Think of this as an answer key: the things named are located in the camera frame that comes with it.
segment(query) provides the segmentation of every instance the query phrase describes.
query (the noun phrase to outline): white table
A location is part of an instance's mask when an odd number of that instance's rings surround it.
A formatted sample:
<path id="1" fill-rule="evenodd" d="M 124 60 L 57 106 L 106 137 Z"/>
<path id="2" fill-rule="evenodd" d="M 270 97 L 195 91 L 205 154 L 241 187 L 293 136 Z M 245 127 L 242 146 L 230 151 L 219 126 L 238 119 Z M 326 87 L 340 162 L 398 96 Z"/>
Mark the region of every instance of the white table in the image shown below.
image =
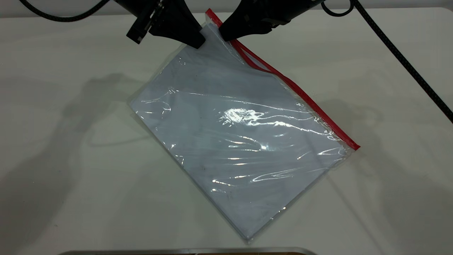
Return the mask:
<path id="1" fill-rule="evenodd" d="M 453 107 L 453 13 L 369 11 Z M 151 35 L 137 46 L 125 36 L 133 21 L 0 19 L 0 254 L 453 251 L 453 125 L 357 11 L 334 18 L 313 10 L 241 39 L 362 146 L 251 245 L 126 105 L 179 46 Z"/>

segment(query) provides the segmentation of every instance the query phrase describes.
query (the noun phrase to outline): black cable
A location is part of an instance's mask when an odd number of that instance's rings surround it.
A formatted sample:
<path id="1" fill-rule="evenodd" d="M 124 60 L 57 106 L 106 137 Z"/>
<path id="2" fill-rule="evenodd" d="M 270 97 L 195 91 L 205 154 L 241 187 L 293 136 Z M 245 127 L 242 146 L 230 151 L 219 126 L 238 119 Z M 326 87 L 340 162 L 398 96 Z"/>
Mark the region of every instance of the black cable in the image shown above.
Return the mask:
<path id="1" fill-rule="evenodd" d="M 321 3 L 321 6 L 323 8 L 323 10 L 325 12 L 327 12 L 327 14 L 329 14 L 330 16 L 334 16 L 334 17 L 343 17 L 343 16 L 346 16 L 348 15 L 350 12 L 352 12 L 352 10 L 354 9 L 354 4 L 352 3 L 352 1 L 350 1 L 351 5 L 349 6 L 349 10 L 343 12 L 343 13 L 334 13 L 333 11 L 331 11 L 329 8 L 327 8 L 325 2 L 322 2 Z"/>
<path id="2" fill-rule="evenodd" d="M 33 5 L 31 5 L 27 0 L 19 0 L 27 9 L 30 11 L 34 12 L 38 16 L 41 16 L 45 19 L 48 20 L 53 20 L 57 22 L 74 22 L 78 20 L 82 20 L 88 16 L 93 15 L 95 12 L 97 12 L 101 7 L 103 7 L 109 0 L 101 0 L 97 5 L 95 5 L 93 8 L 89 9 L 87 12 L 84 12 L 80 15 L 74 16 L 74 17 L 57 17 L 53 16 L 47 13 L 44 13 L 38 9 L 36 9 Z"/>
<path id="3" fill-rule="evenodd" d="M 445 104 L 445 102 L 436 94 L 436 92 L 430 87 L 430 85 L 423 79 L 423 77 L 415 70 L 415 68 L 409 63 L 409 61 L 403 56 L 403 54 L 396 48 L 396 46 L 390 41 L 390 39 L 382 32 L 379 26 L 374 22 L 370 15 L 365 11 L 365 8 L 359 3 L 358 0 L 349 0 L 351 2 L 351 7 L 359 11 L 365 21 L 370 25 L 371 29 L 376 33 L 376 35 L 382 40 L 382 42 L 387 46 L 387 48 L 393 53 L 393 55 L 399 60 L 399 62 L 406 68 L 406 70 L 412 75 L 412 77 L 418 82 L 422 89 L 428 94 L 428 96 L 436 103 L 439 109 L 447 116 L 447 118 L 453 123 L 453 112 Z M 344 16 L 352 11 L 350 8 L 345 14 L 337 14 L 329 10 L 324 3 L 322 7 L 327 14 L 335 17 Z"/>

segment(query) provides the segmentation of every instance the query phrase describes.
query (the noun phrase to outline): red zipper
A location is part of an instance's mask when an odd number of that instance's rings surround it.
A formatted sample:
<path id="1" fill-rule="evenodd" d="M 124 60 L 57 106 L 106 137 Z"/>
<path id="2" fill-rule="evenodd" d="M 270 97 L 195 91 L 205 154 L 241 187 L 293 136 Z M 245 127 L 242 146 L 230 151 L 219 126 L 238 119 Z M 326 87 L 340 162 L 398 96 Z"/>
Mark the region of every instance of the red zipper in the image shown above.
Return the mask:
<path id="1" fill-rule="evenodd" d="M 220 27 L 222 25 L 222 21 L 217 17 L 217 15 L 211 10 L 208 9 L 206 11 L 206 15 L 214 22 L 214 24 L 217 25 L 217 27 Z M 320 117 L 323 119 L 327 125 L 332 129 L 336 135 L 342 139 L 349 147 L 351 147 L 354 150 L 357 150 L 360 148 L 358 144 L 356 144 L 314 101 L 311 99 L 307 93 L 305 93 L 295 82 L 290 80 L 288 77 L 284 76 L 282 73 L 277 71 L 277 69 L 273 68 L 271 65 L 266 63 L 264 60 L 259 58 L 255 53 L 250 51 L 247 47 L 245 47 L 242 43 L 240 43 L 238 40 L 231 40 L 230 43 L 232 46 L 237 50 L 239 55 L 245 60 L 245 62 L 251 66 L 252 68 L 255 68 L 257 70 L 274 74 L 277 77 L 279 77 L 281 80 L 283 80 L 296 94 L 298 94 L 310 107 L 313 109 Z M 248 53 L 250 56 L 252 56 L 254 59 L 256 59 L 258 62 L 263 64 L 268 70 L 263 69 L 259 67 L 257 64 L 255 64 L 248 56 Z"/>

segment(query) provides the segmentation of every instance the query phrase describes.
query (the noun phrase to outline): plastic bag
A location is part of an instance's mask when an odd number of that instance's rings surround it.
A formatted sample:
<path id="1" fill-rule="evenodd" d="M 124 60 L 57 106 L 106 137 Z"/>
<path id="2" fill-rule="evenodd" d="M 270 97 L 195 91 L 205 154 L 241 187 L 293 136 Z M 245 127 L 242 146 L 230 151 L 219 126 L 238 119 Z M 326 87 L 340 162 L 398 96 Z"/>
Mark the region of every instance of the plastic bag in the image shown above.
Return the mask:
<path id="1" fill-rule="evenodd" d="M 207 14 L 205 44 L 183 46 L 130 106 L 251 240 L 358 146 L 292 81 L 223 41 Z"/>

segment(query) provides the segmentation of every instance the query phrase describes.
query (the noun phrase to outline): wall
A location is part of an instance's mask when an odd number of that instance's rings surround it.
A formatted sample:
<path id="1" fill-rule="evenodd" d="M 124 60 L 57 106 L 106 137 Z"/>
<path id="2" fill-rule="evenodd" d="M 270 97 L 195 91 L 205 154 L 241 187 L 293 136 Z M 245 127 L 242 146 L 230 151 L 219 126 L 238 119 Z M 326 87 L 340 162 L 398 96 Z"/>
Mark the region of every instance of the wall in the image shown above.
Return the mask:
<path id="1" fill-rule="evenodd" d="M 99 0 L 28 0 L 38 9 L 53 15 L 68 16 L 82 13 Z M 186 0 L 192 12 L 204 12 L 207 8 L 214 11 L 233 11 L 240 0 Z M 390 7 L 431 7 L 453 6 L 453 0 L 361 0 L 366 8 L 390 8 Z M 332 8 L 347 8 L 348 0 L 328 0 L 326 4 Z M 111 1 L 98 14 L 123 14 L 124 9 Z M 0 0 L 0 17 L 30 17 L 34 16 L 19 0 Z"/>

